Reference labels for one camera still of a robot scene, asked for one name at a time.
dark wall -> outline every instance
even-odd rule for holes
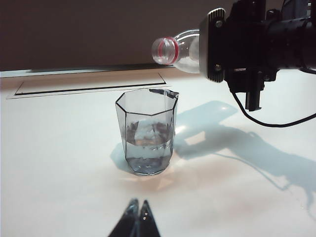
[[[233,0],[1,0],[0,70],[152,63],[154,39]],[[268,1],[280,8],[282,0]]]

clear glass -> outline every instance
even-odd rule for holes
[[[198,39],[199,30],[157,39],[152,45],[153,59],[158,64],[173,65],[187,73],[199,73]]]
[[[139,89],[116,101],[125,159],[136,173],[153,175],[168,167],[178,95],[166,89]]]

clear plastic bottle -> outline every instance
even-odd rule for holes
[[[173,65],[187,73],[199,73],[199,30],[189,30],[176,37],[165,37],[154,41],[152,56],[158,64]]]

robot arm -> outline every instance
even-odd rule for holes
[[[246,109],[260,109],[260,91],[280,69],[316,68],[316,0],[286,0],[282,11],[266,12],[265,0],[239,0],[208,13],[200,25],[200,72],[246,93]]]

white surface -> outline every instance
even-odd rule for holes
[[[7,99],[167,86],[157,72],[94,72],[23,77]]]
[[[22,78],[2,79],[1,236],[104,237],[131,198],[149,200],[163,237],[316,236],[315,120],[261,127],[225,82],[151,71],[180,93],[171,164],[151,177],[124,161],[114,106],[122,91],[9,100]],[[313,114],[315,87],[314,76],[283,71],[252,115]]]

